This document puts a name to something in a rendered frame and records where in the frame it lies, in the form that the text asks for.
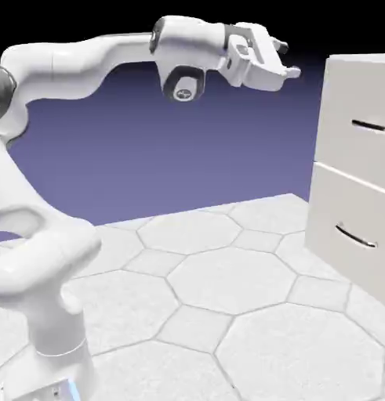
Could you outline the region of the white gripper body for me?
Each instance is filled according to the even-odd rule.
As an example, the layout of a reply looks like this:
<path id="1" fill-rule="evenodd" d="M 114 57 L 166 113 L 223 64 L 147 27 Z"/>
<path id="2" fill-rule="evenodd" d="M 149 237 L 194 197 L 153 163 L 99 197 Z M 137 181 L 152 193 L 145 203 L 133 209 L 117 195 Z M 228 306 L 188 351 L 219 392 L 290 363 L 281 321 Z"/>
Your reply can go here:
<path id="1" fill-rule="evenodd" d="M 244 29 L 248 48 L 248 66 L 242 84 L 250 89 L 277 92 L 287 78 L 286 67 L 278 55 L 279 41 L 274 40 L 265 26 L 257 23 L 237 23 Z"/>

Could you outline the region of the white drawer front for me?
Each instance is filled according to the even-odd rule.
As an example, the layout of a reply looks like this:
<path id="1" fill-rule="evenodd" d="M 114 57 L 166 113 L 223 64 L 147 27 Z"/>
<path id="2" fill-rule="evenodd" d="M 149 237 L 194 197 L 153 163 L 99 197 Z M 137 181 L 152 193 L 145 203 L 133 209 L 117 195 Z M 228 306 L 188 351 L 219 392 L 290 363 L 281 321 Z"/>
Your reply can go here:
<path id="1" fill-rule="evenodd" d="M 335 225 L 378 248 L 364 247 Z M 385 190 L 325 164 L 314 163 L 306 247 L 385 305 Z"/>
<path id="2" fill-rule="evenodd" d="M 385 189 L 385 53 L 333 55 L 326 60 L 314 159 Z"/>

